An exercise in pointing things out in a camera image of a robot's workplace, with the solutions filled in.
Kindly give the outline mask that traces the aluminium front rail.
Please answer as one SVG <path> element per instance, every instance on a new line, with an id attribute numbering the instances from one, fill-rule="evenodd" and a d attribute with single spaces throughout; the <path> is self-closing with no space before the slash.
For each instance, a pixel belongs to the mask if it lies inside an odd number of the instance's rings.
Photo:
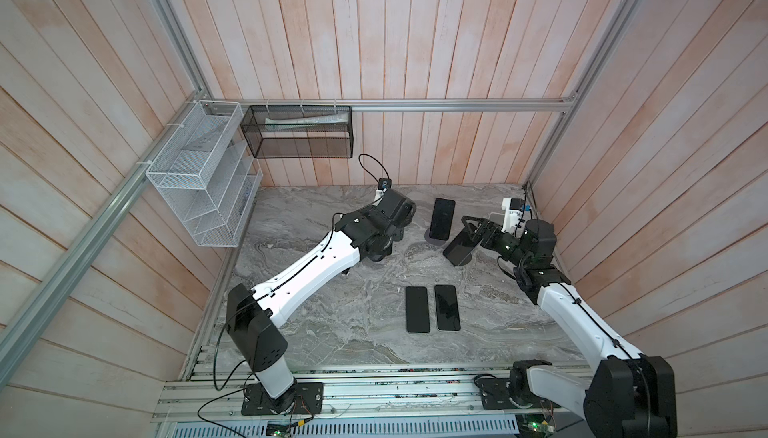
<path id="1" fill-rule="evenodd" d="M 485 414 L 481 374 L 508 379 L 511 366 L 480 365 L 381 365 L 321 367 L 294 373 L 300 384 L 323 384 L 321 418 L 394 416 L 447 416 Z M 208 372 L 191 381 L 168 382 L 152 412 L 151 420 L 189 422 L 199 418 L 233 421 L 243 417 L 240 387 L 253 383 L 237 373 L 221 391 L 214 389 Z"/>

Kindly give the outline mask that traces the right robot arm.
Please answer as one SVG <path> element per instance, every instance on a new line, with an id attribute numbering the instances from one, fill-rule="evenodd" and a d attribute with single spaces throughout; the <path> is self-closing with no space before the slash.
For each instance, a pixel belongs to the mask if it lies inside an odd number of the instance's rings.
<path id="1" fill-rule="evenodd" d="M 508 277 L 567 334 L 593 372 L 585 380 L 547 361 L 517 361 L 508 385 L 512 403 L 548 400 L 582 418 L 596 437 L 676 436 L 672 367 L 613 330 L 555 267 L 552 224 L 532 219 L 515 235 L 490 219 L 465 216 L 462 223 L 471 248 L 482 246 L 512 264 Z"/>

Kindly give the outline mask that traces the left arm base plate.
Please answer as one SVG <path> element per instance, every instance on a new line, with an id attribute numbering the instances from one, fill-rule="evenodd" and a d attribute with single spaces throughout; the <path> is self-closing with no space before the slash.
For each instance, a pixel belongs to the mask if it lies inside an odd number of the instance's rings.
<path id="1" fill-rule="evenodd" d="M 278 398 L 272 398 L 261 383 L 244 389 L 243 416 L 272 416 L 289 413 L 314 416 L 321 413 L 324 398 L 322 382 L 295 382 Z"/>

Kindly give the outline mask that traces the round stand rear phone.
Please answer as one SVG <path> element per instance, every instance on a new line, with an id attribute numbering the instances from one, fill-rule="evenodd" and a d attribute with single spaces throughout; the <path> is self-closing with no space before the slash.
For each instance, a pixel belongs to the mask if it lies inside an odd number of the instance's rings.
<path id="1" fill-rule="evenodd" d="M 447 240 L 438 239 L 438 238 L 433 238 L 433 237 L 431 236 L 431 230 L 430 230 L 430 229 L 427 229 L 427 230 L 425 231 L 425 233 L 424 233 L 424 239 L 425 239 L 425 241 L 426 241 L 428 244 L 430 244 L 430 245 L 433 245 L 433 246 L 442 247 L 442 246 L 445 246 L 445 245 L 447 244 Z"/>

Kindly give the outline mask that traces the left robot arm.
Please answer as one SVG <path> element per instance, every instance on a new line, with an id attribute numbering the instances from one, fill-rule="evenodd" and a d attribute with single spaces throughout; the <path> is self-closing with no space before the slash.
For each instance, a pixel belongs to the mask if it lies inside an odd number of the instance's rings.
<path id="1" fill-rule="evenodd" d="M 230 290 L 223 330 L 234 342 L 258 384 L 275 404 L 294 393 L 296 380 L 284 354 L 280 328 L 326 283 L 360 261 L 380 261 L 403 238 L 416 204 L 402 193 L 379 191 L 373 203 L 336 213 L 330 231 L 307 254 L 273 278 L 250 289 Z"/>

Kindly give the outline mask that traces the black phone stand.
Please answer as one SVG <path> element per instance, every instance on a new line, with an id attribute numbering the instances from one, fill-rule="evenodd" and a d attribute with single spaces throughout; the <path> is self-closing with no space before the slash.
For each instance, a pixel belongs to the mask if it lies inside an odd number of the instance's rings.
<path id="1" fill-rule="evenodd" d="M 409 333 L 429 333 L 430 315 L 428 291 L 423 286 L 405 289 L 406 330 Z"/>

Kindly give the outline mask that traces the purple phone rear stand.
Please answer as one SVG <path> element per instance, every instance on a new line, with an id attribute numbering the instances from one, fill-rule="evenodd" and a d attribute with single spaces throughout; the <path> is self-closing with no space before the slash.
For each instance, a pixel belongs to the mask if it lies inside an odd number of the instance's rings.
<path id="1" fill-rule="evenodd" d="M 429 229 L 433 238 L 448 240 L 454 218 L 456 202 L 452 199 L 436 198 Z"/>

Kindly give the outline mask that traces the white phone front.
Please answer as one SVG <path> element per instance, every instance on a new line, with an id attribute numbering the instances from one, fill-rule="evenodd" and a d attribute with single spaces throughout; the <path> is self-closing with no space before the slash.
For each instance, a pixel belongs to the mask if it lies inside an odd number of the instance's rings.
<path id="1" fill-rule="evenodd" d="M 460 313 L 456 287 L 438 284 L 434 286 L 437 327 L 442 331 L 460 331 Z"/>

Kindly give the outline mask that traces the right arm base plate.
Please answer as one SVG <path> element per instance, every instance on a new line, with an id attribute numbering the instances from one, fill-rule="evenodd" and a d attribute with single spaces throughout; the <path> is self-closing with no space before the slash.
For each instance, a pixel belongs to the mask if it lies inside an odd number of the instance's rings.
<path id="1" fill-rule="evenodd" d="M 473 378 L 473 384 L 480 393 L 484 410 L 526 410 L 551 409 L 558 405 L 547 399 L 515 398 L 510 394 L 510 381 L 495 375 L 482 373 Z"/>

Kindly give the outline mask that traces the dark phone stand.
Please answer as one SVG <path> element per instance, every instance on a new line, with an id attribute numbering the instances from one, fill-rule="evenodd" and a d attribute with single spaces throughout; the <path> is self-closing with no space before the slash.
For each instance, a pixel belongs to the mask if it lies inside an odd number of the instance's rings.
<path id="1" fill-rule="evenodd" d="M 464 229 L 445 247 L 443 256 L 454 267 L 464 266 L 471 260 L 472 252 L 476 246 L 476 241 Z"/>

